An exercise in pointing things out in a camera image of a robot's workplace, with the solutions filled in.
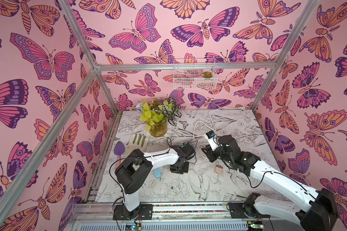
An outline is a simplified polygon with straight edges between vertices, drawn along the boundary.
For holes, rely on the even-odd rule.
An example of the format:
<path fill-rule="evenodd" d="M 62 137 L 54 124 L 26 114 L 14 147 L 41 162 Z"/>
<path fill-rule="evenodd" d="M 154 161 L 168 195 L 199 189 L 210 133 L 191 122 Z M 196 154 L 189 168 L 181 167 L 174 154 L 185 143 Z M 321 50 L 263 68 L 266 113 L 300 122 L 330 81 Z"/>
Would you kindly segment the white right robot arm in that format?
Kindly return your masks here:
<path fill-rule="evenodd" d="M 333 193 L 326 188 L 317 190 L 303 185 L 270 166 L 257 155 L 240 149 L 231 135 L 217 137 L 213 131 L 204 135 L 208 142 L 202 151 L 210 162 L 219 159 L 229 169 L 268 185 L 288 201 L 251 193 L 242 205 L 245 216 L 261 215 L 281 218 L 305 231 L 331 231 L 338 219 Z"/>

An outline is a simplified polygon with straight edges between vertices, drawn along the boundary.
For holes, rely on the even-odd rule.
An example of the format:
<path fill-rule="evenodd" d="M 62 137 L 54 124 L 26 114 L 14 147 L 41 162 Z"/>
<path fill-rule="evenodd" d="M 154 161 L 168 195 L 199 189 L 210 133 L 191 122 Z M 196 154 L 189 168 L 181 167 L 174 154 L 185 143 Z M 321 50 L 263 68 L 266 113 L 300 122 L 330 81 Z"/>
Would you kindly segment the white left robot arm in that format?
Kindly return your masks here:
<path fill-rule="evenodd" d="M 189 171 L 189 161 L 195 156 L 195 145 L 186 142 L 172 145 L 169 148 L 153 153 L 133 150 L 115 169 L 116 182 L 122 188 L 122 205 L 116 206 L 115 220 L 132 220 L 142 217 L 151 219 L 148 213 L 152 205 L 143 206 L 139 199 L 139 189 L 143 186 L 150 172 L 169 166 L 170 172 L 184 174 Z"/>

